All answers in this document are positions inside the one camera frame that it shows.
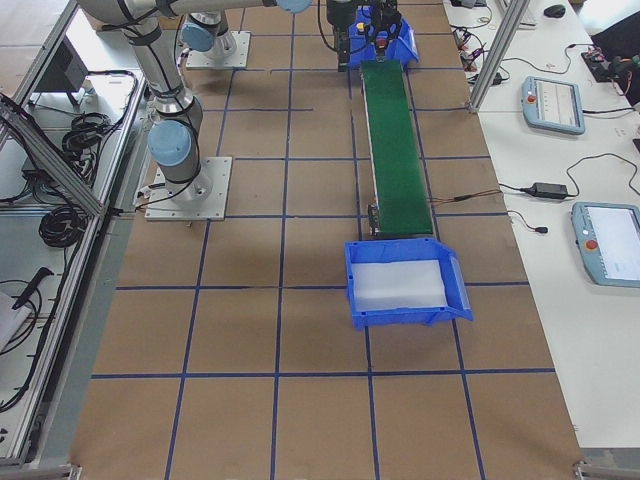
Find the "blue bin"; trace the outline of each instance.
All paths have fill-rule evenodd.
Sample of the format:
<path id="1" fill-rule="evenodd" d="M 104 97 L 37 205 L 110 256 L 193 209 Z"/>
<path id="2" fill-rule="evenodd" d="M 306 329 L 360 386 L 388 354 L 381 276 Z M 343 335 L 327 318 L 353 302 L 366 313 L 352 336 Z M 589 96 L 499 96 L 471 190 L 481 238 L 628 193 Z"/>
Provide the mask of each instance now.
<path id="1" fill-rule="evenodd" d="M 358 9 L 358 13 L 356 15 L 356 23 L 349 27 L 349 38 L 351 39 L 351 51 L 360 50 L 364 44 L 364 35 L 358 33 L 356 28 L 357 23 L 368 23 L 369 22 L 369 9 L 371 7 L 361 7 Z M 420 56 L 418 55 L 418 49 L 416 48 L 416 41 L 413 35 L 413 28 L 409 26 L 406 20 L 402 19 L 402 27 L 400 28 L 400 34 L 398 38 L 393 40 L 389 44 L 389 48 L 386 51 L 387 60 L 399 60 L 403 67 L 406 68 L 407 64 L 414 60 L 416 62 L 420 61 Z M 376 49 L 373 45 L 369 45 L 364 50 L 353 53 L 349 60 L 350 68 L 359 68 L 360 62 L 364 60 L 375 60 L 376 59 Z"/>
<path id="2" fill-rule="evenodd" d="M 347 295 L 351 305 L 353 325 L 358 330 L 372 325 L 393 323 L 436 322 L 462 317 L 473 320 L 469 298 L 462 279 L 462 272 L 456 253 L 431 238 L 385 240 L 369 242 L 348 242 L 345 244 L 347 262 Z M 403 307 L 381 310 L 358 310 L 356 302 L 356 264 L 387 264 L 419 260 L 437 260 L 440 267 L 446 305 L 433 307 Z"/>

